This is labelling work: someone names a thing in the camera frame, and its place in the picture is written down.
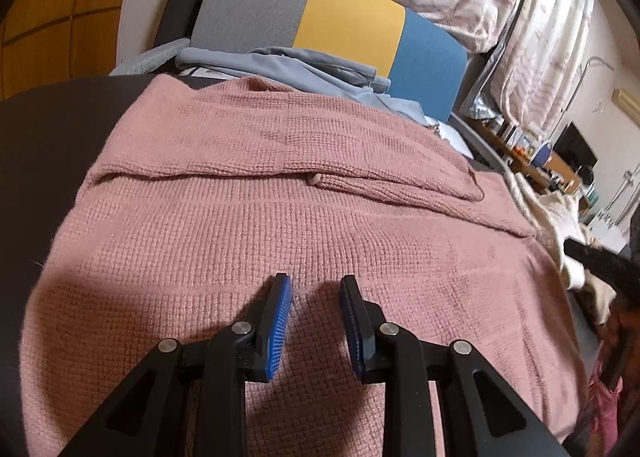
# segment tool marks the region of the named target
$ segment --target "white wall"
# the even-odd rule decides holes
[[[582,87],[565,118],[552,136],[553,139],[573,121],[598,158],[594,168],[596,191],[600,200],[596,209],[606,206],[623,182],[625,170],[633,170],[640,162],[640,128],[611,101],[613,90],[626,88],[640,99],[640,80],[620,62],[614,36],[606,15],[596,0],[582,67],[590,56],[600,56],[616,68],[610,72],[604,67],[591,67]],[[603,112],[594,112],[602,101]],[[612,208],[617,218],[632,191]]]

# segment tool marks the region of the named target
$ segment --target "television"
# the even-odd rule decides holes
[[[562,160],[567,163],[574,172],[580,166],[590,166],[593,168],[598,162],[598,158],[593,153],[587,142],[578,132],[576,126],[571,122],[556,140],[554,145],[556,152]]]

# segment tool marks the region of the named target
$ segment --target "knitted fabric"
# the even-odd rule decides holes
[[[294,296],[275,380],[247,386],[251,455],[381,454],[383,387],[356,382],[340,321],[346,274],[420,339],[472,342],[561,437],[586,377],[533,234],[500,176],[414,122],[259,78],[194,91],[159,76],[87,174],[28,302],[30,455],[56,455],[160,339],[210,337],[278,271]]]

